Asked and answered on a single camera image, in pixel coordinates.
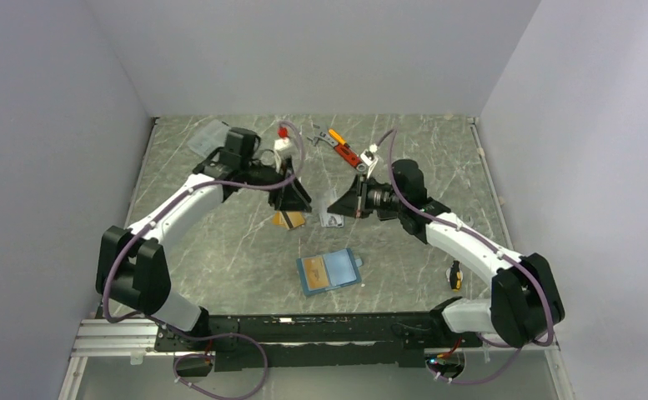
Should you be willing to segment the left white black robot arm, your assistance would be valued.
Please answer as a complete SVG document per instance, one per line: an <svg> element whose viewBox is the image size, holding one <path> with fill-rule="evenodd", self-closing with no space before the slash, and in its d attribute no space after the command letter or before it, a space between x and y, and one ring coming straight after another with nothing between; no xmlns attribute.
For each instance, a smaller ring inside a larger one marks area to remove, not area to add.
<svg viewBox="0 0 648 400"><path fill-rule="evenodd" d="M258 157L260 136L230 127L224 143L198 163L185 183L165 202L129 227L112 226L101 237L95 288L102 296L103 316L118 323L139 314L176 332L190 350L202 348L211 336L209 313L173 287L168 251L203 216L239 189L265 192L277 211L310 210L311 199L299 181L290 150L305 159L298 127L279 122L279 138L271 153L275 163Z"/></svg>

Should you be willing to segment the silver grey card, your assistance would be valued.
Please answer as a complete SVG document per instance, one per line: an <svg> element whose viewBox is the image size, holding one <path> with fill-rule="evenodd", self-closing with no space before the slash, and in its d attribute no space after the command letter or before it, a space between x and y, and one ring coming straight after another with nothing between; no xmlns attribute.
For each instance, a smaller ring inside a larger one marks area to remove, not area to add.
<svg viewBox="0 0 648 400"><path fill-rule="evenodd" d="M344 217L328 211L338 199L334 188L328 189L319 200L319 222L322 228L341 228L344 226Z"/></svg>

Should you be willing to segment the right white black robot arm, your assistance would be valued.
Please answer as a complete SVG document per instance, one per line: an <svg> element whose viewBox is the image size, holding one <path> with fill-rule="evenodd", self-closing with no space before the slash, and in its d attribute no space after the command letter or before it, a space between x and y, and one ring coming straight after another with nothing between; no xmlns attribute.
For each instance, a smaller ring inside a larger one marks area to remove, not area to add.
<svg viewBox="0 0 648 400"><path fill-rule="evenodd" d="M453 297L433 308L433 341L449 346L462 333L490 333L513 348L553 343L554 327L565 318L565 310L548 261L538 253L522 255L502 247L463 222L429 196L417 162L393 162L389 177L381 183L357 175L328 212L396 218L409 235L449 254L490 288L486 299Z"/></svg>

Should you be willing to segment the orange credit cards stack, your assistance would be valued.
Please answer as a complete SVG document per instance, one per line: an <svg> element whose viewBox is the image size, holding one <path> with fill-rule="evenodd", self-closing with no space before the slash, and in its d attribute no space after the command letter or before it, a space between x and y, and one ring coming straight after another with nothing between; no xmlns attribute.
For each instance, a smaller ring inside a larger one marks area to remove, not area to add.
<svg viewBox="0 0 648 400"><path fill-rule="evenodd" d="M277 211L272 222L275 226L291 230L305 225L306 219L301 212Z"/></svg>

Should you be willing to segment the blue card holder wallet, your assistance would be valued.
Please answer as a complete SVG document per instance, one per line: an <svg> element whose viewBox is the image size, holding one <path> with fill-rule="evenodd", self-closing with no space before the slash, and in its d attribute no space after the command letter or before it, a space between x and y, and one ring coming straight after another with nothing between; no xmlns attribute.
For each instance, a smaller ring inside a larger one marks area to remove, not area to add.
<svg viewBox="0 0 648 400"><path fill-rule="evenodd" d="M296 267L299 274L299 280L302 286L303 294L306 297L311 297L316 294L325 293L362 282L362 277L360 275L359 269L363 266L364 263L361 258L354 255L351 248L347 247L336 252L327 252L316 256L324 257L326 269L329 275L330 286L324 290L307 292L304 289L303 279L300 277L299 260L301 258L299 258L296 261Z"/></svg>

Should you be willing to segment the single orange credit card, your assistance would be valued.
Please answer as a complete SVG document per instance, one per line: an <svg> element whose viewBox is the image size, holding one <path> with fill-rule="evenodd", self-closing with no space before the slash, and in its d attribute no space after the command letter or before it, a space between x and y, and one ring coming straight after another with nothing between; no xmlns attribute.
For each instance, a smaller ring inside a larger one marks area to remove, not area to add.
<svg viewBox="0 0 648 400"><path fill-rule="evenodd" d="M329 275L323 256L305 257L299 260L300 277L308 293L324 290L330 286Z"/></svg>

